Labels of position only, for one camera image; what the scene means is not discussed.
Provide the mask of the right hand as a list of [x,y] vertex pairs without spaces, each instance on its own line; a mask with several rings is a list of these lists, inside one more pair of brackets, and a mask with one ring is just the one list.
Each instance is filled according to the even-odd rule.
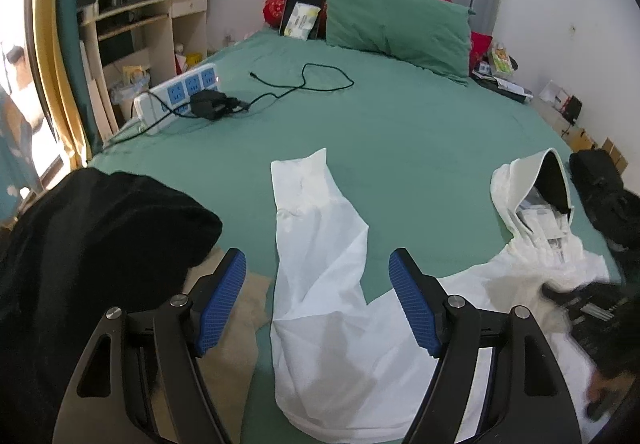
[[635,381],[636,376],[630,372],[621,372],[620,375],[614,378],[608,378],[599,369],[595,369],[590,378],[586,399],[589,403],[598,403],[601,398],[611,392],[624,396]]

